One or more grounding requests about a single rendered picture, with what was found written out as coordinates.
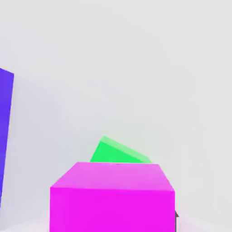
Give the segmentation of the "small magenta cube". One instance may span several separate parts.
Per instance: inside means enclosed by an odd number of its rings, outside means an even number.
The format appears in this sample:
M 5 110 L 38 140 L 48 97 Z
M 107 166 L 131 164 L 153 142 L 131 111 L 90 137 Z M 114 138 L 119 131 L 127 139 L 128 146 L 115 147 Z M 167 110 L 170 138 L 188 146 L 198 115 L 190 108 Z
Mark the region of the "small magenta cube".
M 158 164 L 78 162 L 50 188 L 49 232 L 175 232 Z

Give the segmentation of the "small green cube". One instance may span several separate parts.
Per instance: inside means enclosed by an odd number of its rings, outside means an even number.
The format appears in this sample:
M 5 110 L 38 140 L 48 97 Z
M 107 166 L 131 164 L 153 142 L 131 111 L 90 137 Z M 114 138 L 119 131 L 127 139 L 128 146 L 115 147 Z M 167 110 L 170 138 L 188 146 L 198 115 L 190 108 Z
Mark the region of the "small green cube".
M 151 163 L 151 160 L 145 155 L 107 136 L 103 136 L 90 162 Z

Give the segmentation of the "large blue box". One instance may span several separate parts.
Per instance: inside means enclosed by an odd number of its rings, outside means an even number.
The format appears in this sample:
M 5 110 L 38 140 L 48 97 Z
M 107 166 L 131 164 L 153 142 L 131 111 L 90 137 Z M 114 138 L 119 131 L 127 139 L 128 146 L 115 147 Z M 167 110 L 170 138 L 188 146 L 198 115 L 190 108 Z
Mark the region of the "large blue box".
M 14 74 L 0 68 L 0 205 L 3 189 Z

